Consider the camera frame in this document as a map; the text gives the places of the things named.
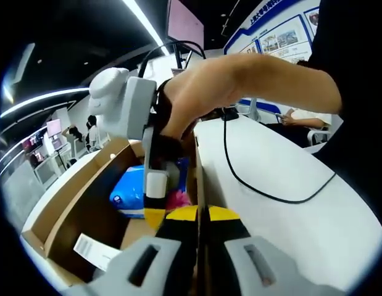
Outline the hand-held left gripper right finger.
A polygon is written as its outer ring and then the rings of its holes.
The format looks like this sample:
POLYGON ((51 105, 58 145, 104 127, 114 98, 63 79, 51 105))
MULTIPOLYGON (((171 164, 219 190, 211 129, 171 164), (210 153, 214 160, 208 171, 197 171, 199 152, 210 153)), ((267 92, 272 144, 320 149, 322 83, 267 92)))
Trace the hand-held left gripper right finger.
POLYGON ((238 214, 206 207, 206 247, 211 295, 341 295, 301 274, 288 254, 252 236, 238 214))

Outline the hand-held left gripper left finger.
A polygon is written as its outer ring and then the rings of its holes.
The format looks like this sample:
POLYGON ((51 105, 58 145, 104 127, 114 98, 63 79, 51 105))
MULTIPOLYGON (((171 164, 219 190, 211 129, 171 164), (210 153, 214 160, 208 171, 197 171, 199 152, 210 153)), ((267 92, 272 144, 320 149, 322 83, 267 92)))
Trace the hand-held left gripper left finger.
POLYGON ((197 207, 170 212, 155 236, 143 236, 125 250, 81 234, 73 249, 101 274, 67 289, 67 295, 188 295, 197 236, 197 207))

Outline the person's right hand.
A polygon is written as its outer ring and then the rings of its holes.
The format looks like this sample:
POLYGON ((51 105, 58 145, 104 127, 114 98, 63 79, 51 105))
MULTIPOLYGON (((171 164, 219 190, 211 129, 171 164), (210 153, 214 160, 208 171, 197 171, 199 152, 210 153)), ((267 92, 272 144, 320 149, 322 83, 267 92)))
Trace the person's right hand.
POLYGON ((169 80, 163 87, 171 103, 170 117, 162 131, 154 137, 153 158, 175 160, 182 153, 181 138, 194 122, 239 99, 236 75, 225 59, 208 59, 169 80))

